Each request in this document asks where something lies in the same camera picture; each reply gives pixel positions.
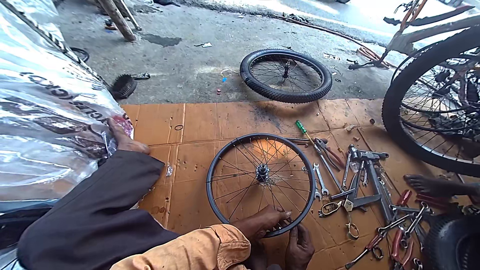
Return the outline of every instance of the brown cardboard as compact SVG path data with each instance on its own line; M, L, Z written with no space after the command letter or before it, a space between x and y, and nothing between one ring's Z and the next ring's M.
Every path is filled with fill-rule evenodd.
M346 161L346 152L349 144L354 144L359 149L388 152L390 157L381 161L390 181L387 188L392 193L395 202L404 189L410 189L403 180L406 173L421 173L425 175L438 175L444 171L418 161L405 153L396 145L381 126L382 100L362 99L335 99L318 100L306 104L287 104L276 101L261 102L234 102L234 103L205 103L205 104L144 104L123 105L135 126L135 139L147 143L151 147L151 156L166 163L162 175L154 185L154 189L139 203L140 208L149 211L153 217L169 230L177 233L188 233L192 230L219 223L213 213L206 195L205 181L208 169L219 150L234 138L250 133L273 133L282 136L304 137L299 132L295 121L299 119L309 131L311 137L327 138L328 146L343 161ZM345 123L356 125L351 131L344 129ZM175 130L176 125L183 125L180 130ZM278 154L276 150L281 147L274 143L266 145L260 140L257 146L250 148L252 155L241 151L231 152L219 163L219 171L214 172L215 177L229 177L228 183L219 181L212 185L214 192L229 193L248 186L252 182L254 166L251 161L270 157ZM314 148L299 146L310 162L320 164L320 171L325 184L331 194L339 193L337 185L330 177L327 169L322 164ZM166 176L167 166L172 166L173 173ZM288 167L278 172L282 177L289 174L301 176L297 167ZM335 176L342 181L344 168L335 171ZM350 171L347 186L353 177ZM277 203L278 200L259 196L260 186L240 194L249 200L242 201L231 221L245 218L256 212L253 205L264 207L267 204ZM291 193L285 187L278 187L274 191L277 199ZM219 198L220 210L232 211L240 202L240 196L233 193L224 198ZM298 197L293 200L302 200L299 191ZM372 195L372 187L360 185L358 197ZM418 207L414 203L414 196L409 206ZM338 270L360 254L365 245L373 238L375 229L384 225L380 208L376 204L367 207L367 212L354 210L351 213L352 221L360 231L357 241L350 240L346 235L348 222L347 214L343 208L327 218L319 218L318 210L328 200L314 201L312 210L302 221L312 235L315 254L308 269ZM282 205L286 210L295 214L294 205ZM391 239L395 232L389 233ZM414 255L419 256L416 238ZM288 233L263 239L269 263L284 266L285 249L288 243ZM377 261L367 254L355 266L356 270L388 269L389 259L387 241L380 243L385 258Z

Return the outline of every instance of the tire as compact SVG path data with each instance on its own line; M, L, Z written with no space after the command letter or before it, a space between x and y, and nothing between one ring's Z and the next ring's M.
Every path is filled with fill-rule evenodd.
M480 177L478 164L442 157L419 145L404 130L400 106L405 93L424 73L441 62L480 46L480 27L472 27L433 46L410 63L393 81L385 94L382 119L391 138L412 156L449 172Z
M474 270L480 252L480 216L444 217L434 223L425 238L427 270Z
M324 81L322 85L311 92L305 93L287 92L266 86L252 75L250 71L250 64L255 59L268 54L291 55L308 61L315 71L323 74ZM242 60L240 64L240 75L247 86L253 91L266 98L286 103L307 103L315 101L325 96L332 88L332 75L324 65L320 64L317 60L310 56L286 49L262 49L250 53Z

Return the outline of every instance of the bicycle frame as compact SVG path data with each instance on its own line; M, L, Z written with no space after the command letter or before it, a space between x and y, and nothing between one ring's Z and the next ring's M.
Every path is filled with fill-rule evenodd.
M393 38L388 43L385 52L378 61L372 61L372 63L382 62L383 59L387 56L388 52L390 52L391 50L398 51L407 55L414 55L417 52L417 49L413 47L414 42L441 33L460 30L474 25L480 25L480 15L475 15L455 22L436 25L412 33L403 34L403 31L408 27L408 24L413 22L413 20L417 18L420 11L427 2L427 0L422 0L422 2L419 4L419 1L420 0L413 1L411 8L402 20L400 29L394 34Z

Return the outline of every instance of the hand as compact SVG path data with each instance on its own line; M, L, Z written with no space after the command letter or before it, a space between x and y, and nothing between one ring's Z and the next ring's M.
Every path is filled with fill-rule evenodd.
M112 118L108 118L107 123L112 130L113 136L117 140L118 150L141 152L147 155L150 153L150 148L148 147L148 145L132 140L125 133L123 128L117 123L115 123L115 120L113 120Z
M302 224L290 230L290 240L285 252L286 270L305 270L315 253L310 232Z
M265 236L281 221L290 218L291 212L284 212L280 206L267 205L251 217L232 222L247 239L256 240Z

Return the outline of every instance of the green screwdriver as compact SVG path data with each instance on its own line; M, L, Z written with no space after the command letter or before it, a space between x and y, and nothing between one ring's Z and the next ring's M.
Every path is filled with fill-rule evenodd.
M297 124L297 127L299 127L299 129L303 132L303 134L305 134L307 136L307 138L310 140L310 142L313 144L313 146L316 146L315 143L313 142L312 138L310 138L310 136L308 135L307 130L301 124L300 120L296 120L295 124Z

